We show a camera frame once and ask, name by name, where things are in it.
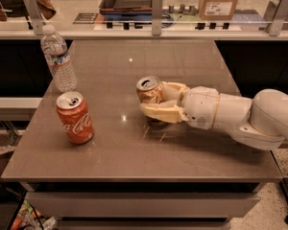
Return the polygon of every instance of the white bottle cap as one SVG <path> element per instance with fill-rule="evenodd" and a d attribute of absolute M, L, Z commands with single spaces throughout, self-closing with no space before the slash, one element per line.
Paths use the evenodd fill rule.
<path fill-rule="evenodd" d="M 45 35 L 51 35 L 56 31 L 55 27 L 51 24 L 45 25 L 42 27 L 42 31 Z"/>

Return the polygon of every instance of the red soda can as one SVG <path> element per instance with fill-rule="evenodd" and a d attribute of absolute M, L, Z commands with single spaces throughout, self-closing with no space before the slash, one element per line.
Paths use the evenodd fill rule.
<path fill-rule="evenodd" d="M 82 144 L 94 136 L 94 128 L 85 98 L 78 92 L 66 92 L 57 98 L 57 112 L 68 139 Z"/>

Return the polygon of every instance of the plastic bottle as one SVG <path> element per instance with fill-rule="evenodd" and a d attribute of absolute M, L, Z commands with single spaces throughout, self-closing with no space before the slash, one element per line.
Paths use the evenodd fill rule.
<path fill-rule="evenodd" d="M 57 89 L 60 92 L 75 90 L 78 82 L 64 38 L 50 24 L 43 26 L 42 31 L 40 46 Z"/>

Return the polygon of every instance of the soda can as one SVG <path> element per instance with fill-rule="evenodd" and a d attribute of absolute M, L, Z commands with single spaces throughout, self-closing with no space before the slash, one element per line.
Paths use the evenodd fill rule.
<path fill-rule="evenodd" d="M 57 112 L 68 139 L 82 144 L 94 136 L 85 98 L 79 92 L 65 92 L 57 98 Z"/>
<path fill-rule="evenodd" d="M 158 77 L 147 76 L 140 79 L 136 84 L 136 94 L 143 104 L 160 104 L 163 102 L 163 84 Z M 166 122 L 147 117 L 148 124 L 156 127 L 166 125 Z"/>

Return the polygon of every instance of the workbench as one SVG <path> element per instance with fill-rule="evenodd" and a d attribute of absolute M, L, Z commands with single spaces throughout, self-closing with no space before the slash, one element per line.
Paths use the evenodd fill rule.
<path fill-rule="evenodd" d="M 75 40 L 70 54 L 95 136 L 68 141 L 51 83 L 2 174 L 59 229 L 229 229 L 282 179 L 268 151 L 186 123 L 149 126 L 139 109 L 136 83 L 150 75 L 240 95 L 213 40 Z"/>

